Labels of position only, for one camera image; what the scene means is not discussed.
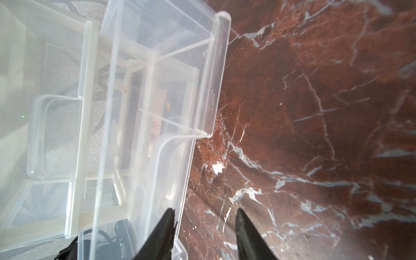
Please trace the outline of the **clear plastic drawer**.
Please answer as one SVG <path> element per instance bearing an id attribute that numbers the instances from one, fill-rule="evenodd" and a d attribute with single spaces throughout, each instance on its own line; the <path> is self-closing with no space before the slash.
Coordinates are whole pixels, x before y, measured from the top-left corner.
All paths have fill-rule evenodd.
<path id="1" fill-rule="evenodd" d="M 32 103 L 27 175 L 65 184 L 57 229 L 70 238 L 79 230 L 85 192 L 99 26 L 92 21 L 80 28 L 49 22 L 44 29 L 41 90 Z"/>
<path id="2" fill-rule="evenodd" d="M 90 260 L 132 260 L 179 241 L 196 142 L 213 136 L 231 16 L 203 1 L 109 1 L 100 28 L 93 137 L 100 161 Z"/>

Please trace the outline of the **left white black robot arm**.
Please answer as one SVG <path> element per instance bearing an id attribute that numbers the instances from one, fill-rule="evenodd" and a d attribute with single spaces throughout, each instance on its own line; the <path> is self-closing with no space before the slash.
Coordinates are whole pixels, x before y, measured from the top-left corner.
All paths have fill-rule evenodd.
<path id="1" fill-rule="evenodd" d="M 92 229 L 84 231 L 62 249 L 55 260 L 132 260 L 131 225 L 127 220 L 116 222 L 112 235 L 97 232 L 99 240 L 92 243 Z"/>

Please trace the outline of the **white plastic drawer organizer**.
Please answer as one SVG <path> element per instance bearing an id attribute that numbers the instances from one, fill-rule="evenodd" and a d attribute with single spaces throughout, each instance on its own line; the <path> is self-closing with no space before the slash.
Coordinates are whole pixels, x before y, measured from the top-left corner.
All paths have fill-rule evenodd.
<path id="1" fill-rule="evenodd" d="M 1 2 L 1 258 L 135 255 L 167 209 L 180 224 L 230 22 L 201 1 L 109 1 L 101 23 Z"/>

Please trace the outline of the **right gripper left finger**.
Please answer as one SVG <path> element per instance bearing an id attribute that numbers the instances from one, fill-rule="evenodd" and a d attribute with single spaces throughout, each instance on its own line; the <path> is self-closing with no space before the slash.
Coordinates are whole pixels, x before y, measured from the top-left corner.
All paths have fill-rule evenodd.
<path id="1" fill-rule="evenodd" d="M 168 208 L 134 260 L 171 260 L 177 222 L 175 211 Z"/>

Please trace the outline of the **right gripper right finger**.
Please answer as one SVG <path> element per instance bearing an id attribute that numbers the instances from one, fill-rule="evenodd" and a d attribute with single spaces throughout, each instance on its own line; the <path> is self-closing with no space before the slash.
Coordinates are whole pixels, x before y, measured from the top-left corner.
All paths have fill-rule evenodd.
<path id="1" fill-rule="evenodd" d="M 240 260 L 278 260 L 241 208 L 236 213 L 235 232 Z"/>

